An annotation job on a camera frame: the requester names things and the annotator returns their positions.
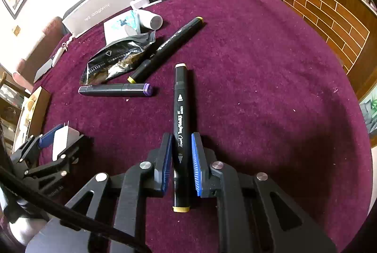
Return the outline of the cream capped black marker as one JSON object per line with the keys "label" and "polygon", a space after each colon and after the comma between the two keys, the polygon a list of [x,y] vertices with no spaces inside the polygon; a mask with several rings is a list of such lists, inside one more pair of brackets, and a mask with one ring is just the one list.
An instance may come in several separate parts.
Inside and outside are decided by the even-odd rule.
{"label": "cream capped black marker", "polygon": [[184,63],[176,64],[174,74],[173,133],[175,149],[172,156],[174,168],[174,202],[172,209],[177,213],[187,213],[190,210],[188,167],[191,155],[189,119],[187,117],[187,65]]}

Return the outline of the purple capped black marker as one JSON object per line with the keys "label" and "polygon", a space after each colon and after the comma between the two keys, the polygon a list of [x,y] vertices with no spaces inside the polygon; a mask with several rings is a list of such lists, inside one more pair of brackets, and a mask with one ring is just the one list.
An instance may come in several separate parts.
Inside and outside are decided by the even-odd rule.
{"label": "purple capped black marker", "polygon": [[153,87],[145,84],[99,84],[79,87],[79,94],[94,97],[150,97]]}

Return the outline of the black foil snack bag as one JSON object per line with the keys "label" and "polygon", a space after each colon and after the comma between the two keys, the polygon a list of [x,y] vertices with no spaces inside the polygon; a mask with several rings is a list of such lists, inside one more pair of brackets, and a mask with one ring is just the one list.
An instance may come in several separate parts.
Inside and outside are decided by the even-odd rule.
{"label": "black foil snack bag", "polygon": [[129,73],[141,63],[155,42],[155,31],[113,41],[90,58],[81,85],[98,85]]}

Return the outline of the yellow capped black marker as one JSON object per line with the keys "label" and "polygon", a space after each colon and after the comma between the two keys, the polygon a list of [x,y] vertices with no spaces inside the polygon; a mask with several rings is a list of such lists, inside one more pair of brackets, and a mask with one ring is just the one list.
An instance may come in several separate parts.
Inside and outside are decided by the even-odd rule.
{"label": "yellow capped black marker", "polygon": [[161,44],[150,58],[144,60],[127,78],[127,81],[130,84],[141,83],[141,81],[146,79],[154,70],[168,60],[185,42],[192,38],[192,36],[203,27],[203,24],[204,20],[201,16],[193,18]]}

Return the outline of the tissue pack blue cartoon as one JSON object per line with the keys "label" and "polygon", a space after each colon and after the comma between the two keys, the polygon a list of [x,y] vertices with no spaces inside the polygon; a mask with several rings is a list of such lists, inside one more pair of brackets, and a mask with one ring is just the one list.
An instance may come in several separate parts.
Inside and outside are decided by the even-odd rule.
{"label": "tissue pack blue cartoon", "polygon": [[139,17],[136,11],[128,10],[103,23],[106,44],[122,40],[141,33]]}

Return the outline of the cardboard tray box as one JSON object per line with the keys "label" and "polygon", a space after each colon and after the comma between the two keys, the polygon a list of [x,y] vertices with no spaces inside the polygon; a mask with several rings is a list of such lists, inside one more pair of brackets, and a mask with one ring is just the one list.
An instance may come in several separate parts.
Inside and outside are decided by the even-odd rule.
{"label": "cardboard tray box", "polygon": [[50,102],[50,93],[43,87],[37,88],[29,98],[25,98],[17,122],[12,153],[25,143],[30,136],[41,134],[45,113]]}

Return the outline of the black smartphone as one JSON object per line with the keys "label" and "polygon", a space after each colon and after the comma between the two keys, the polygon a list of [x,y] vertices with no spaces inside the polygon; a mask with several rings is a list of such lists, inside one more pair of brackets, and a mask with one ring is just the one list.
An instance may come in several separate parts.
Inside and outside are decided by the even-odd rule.
{"label": "black smartphone", "polygon": [[46,61],[44,65],[42,65],[36,72],[35,77],[34,77],[34,83],[36,83],[41,77],[43,77],[46,72],[48,72],[52,68],[52,59],[49,59]]}

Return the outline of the white car key fob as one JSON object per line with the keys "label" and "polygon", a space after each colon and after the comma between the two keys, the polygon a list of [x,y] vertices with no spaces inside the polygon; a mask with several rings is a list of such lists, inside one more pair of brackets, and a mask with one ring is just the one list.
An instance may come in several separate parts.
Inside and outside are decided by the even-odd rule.
{"label": "white car key fob", "polygon": [[54,68],[56,66],[56,64],[58,63],[58,61],[60,60],[61,56],[63,55],[63,53],[65,53],[68,49],[68,45],[75,39],[75,36],[74,35],[71,35],[70,38],[68,38],[68,40],[64,43],[62,43],[62,45],[60,46],[60,48],[57,50],[53,60],[52,60],[52,67]]}

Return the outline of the long grey box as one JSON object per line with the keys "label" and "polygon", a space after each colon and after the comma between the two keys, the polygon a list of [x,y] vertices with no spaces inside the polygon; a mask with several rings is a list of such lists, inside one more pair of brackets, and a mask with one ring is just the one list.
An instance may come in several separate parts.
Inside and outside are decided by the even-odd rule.
{"label": "long grey box", "polygon": [[133,0],[80,0],[63,16],[62,23],[75,37],[130,6]]}

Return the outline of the small white charger box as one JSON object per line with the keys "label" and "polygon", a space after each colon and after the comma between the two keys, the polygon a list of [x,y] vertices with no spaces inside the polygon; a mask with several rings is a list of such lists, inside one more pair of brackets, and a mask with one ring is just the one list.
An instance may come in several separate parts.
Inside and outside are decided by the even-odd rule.
{"label": "small white charger box", "polygon": [[130,6],[132,9],[137,10],[149,5],[150,0],[132,0]]}

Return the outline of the wooden brick pattern cabinet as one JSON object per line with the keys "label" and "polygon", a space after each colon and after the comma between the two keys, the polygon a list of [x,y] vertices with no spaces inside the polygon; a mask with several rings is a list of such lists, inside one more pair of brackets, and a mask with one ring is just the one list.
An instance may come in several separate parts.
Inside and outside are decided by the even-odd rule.
{"label": "wooden brick pattern cabinet", "polygon": [[283,0],[337,54],[358,99],[376,87],[376,12],[363,0]]}

